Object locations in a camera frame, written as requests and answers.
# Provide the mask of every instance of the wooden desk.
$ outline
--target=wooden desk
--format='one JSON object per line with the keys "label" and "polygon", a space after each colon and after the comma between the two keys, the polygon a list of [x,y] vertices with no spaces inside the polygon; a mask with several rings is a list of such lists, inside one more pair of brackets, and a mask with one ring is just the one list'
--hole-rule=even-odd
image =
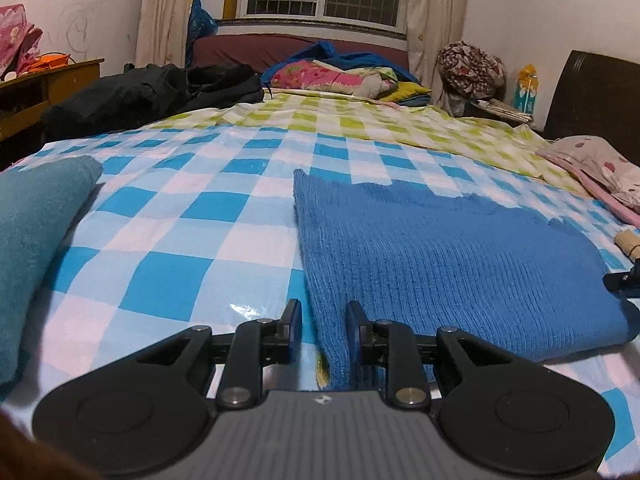
{"label": "wooden desk", "polygon": [[42,146],[40,115],[100,77],[94,59],[0,83],[0,170]]}

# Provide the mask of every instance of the rolled mat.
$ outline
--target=rolled mat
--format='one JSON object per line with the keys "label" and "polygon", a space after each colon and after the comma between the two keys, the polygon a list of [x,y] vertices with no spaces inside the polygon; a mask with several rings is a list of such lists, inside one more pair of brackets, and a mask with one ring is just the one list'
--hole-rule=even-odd
{"label": "rolled mat", "polygon": [[300,170],[294,200],[331,389],[360,385],[350,374],[349,300],[369,319],[420,334],[457,326],[533,360],[620,344],[640,330],[636,307],[604,288],[597,248],[565,222],[476,195],[351,186]]}
{"label": "rolled mat", "polygon": [[631,229],[617,232],[613,241],[632,262],[635,262],[640,256],[640,236]]}

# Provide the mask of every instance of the maroon headboard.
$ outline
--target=maroon headboard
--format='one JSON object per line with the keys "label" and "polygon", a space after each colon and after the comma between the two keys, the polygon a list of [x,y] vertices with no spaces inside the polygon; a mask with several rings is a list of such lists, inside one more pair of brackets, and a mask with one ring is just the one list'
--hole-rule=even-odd
{"label": "maroon headboard", "polygon": [[[256,72],[281,63],[289,56],[311,46],[321,38],[303,38],[287,34],[220,34],[200,38],[193,44],[193,66],[246,63]],[[357,41],[328,40],[340,54],[373,52],[398,66],[409,68],[406,52],[388,46]]]}

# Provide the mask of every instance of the curtain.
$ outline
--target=curtain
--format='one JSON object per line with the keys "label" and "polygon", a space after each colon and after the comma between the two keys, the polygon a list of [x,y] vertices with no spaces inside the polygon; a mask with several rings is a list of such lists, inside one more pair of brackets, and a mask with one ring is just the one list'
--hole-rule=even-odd
{"label": "curtain", "polygon": [[173,63],[184,67],[187,25],[193,0],[142,0],[136,66]]}
{"label": "curtain", "polygon": [[431,88],[431,101],[447,107],[436,66],[439,51],[462,38],[466,0],[406,0],[406,44],[409,69]]}

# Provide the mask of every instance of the yellow pillow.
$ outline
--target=yellow pillow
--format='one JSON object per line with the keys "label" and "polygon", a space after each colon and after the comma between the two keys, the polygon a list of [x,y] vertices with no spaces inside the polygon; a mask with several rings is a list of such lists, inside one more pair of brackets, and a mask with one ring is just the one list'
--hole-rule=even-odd
{"label": "yellow pillow", "polygon": [[417,95],[423,95],[430,93],[431,90],[425,88],[424,86],[418,85],[418,83],[413,83],[411,81],[400,81],[398,82],[398,88],[385,95],[384,97],[378,97],[378,101],[382,101],[383,103],[397,103],[402,99],[407,99],[409,97],[414,97]]}

